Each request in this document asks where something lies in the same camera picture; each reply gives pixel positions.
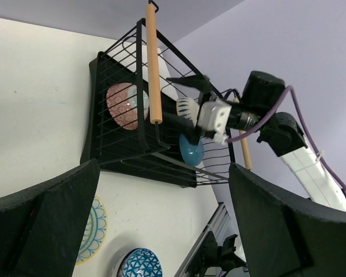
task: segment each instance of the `blue patterned plate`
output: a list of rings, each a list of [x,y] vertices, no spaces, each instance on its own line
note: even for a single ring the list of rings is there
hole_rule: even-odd
[[[95,196],[83,235],[76,265],[84,263],[93,257],[100,249],[107,229],[107,217],[101,200]]]
[[[116,264],[111,277],[163,277],[163,271],[159,259],[151,250],[137,248]]]

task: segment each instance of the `metal hook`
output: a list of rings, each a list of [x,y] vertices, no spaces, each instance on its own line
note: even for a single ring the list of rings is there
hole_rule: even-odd
[[[159,10],[159,6],[153,0],[149,0],[149,4],[153,4],[155,6],[155,13],[157,13],[157,11]]]

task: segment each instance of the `white wall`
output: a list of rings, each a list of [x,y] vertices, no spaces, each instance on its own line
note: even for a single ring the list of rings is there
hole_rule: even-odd
[[[219,90],[242,90],[251,70],[292,84],[317,145],[346,182],[346,0],[246,0],[176,46]],[[280,110],[296,117],[290,98]],[[256,138],[249,138],[254,172],[306,196],[269,146]],[[239,143],[235,151],[242,164]],[[215,191],[230,209],[228,188]]]
[[[0,197],[79,165],[88,64],[114,42],[0,18]],[[168,76],[161,59],[159,69]],[[76,277],[110,276],[115,258],[136,247],[152,249],[165,276],[173,276],[217,208],[210,187],[182,189],[117,173],[101,172],[96,194],[108,215],[106,238],[75,267]]]

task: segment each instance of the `wire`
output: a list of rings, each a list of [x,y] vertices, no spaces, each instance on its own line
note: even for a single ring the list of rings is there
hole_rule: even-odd
[[[223,94],[223,93],[225,93],[225,95],[224,95],[224,97],[223,97],[225,100],[227,100],[228,97],[231,95],[231,93],[233,93],[233,94],[235,95],[235,97],[238,98],[239,102],[241,102],[240,93],[238,92],[237,89],[235,89],[235,88],[230,88],[230,89],[228,89],[228,90],[226,90],[226,91],[223,91],[221,94]]]
[[[305,135],[307,137],[307,139],[309,140],[311,147],[313,149],[313,151],[317,154],[319,153],[319,149],[317,147],[317,145],[315,144],[313,138],[311,137],[311,134],[306,126],[305,120],[302,116],[301,113],[301,109],[300,109],[300,105],[297,101],[296,98],[296,93],[295,90],[293,88],[293,86],[289,85],[287,86],[284,91],[282,92],[281,96],[279,97],[278,101],[276,102],[276,104],[268,111],[268,113],[254,126],[252,127],[250,130],[248,130],[246,133],[241,134],[237,137],[233,137],[233,138],[229,138],[227,140],[227,143],[233,143],[234,141],[239,141],[245,137],[248,137],[249,135],[255,133],[258,129],[260,129],[265,122],[267,122],[269,120],[269,118],[271,118],[271,116],[277,111],[277,109],[281,106],[284,98],[286,97],[287,93],[291,93],[291,97],[292,100],[294,101],[294,105],[295,105],[295,109],[296,112],[298,114],[298,117],[300,119],[300,123],[302,125],[302,128],[304,129]],[[346,191],[346,184],[341,180],[340,177],[338,177],[338,175],[328,166],[327,162],[325,161],[325,159],[323,157],[320,158],[320,162],[322,163],[322,165],[324,166],[324,168],[327,169],[327,171],[332,175],[332,177],[340,184],[340,186]]]

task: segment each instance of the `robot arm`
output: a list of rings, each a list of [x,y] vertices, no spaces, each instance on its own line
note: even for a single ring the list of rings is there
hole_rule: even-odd
[[[200,91],[197,126],[186,133],[192,144],[200,136],[225,144],[226,128],[249,130],[275,105],[283,93],[283,80],[263,72],[251,72],[240,103],[213,96],[206,76],[171,78],[170,81]],[[309,147],[296,120],[288,113],[275,113],[259,130],[259,143],[267,142],[289,167],[316,203],[346,211],[346,195],[326,171],[316,153]]]

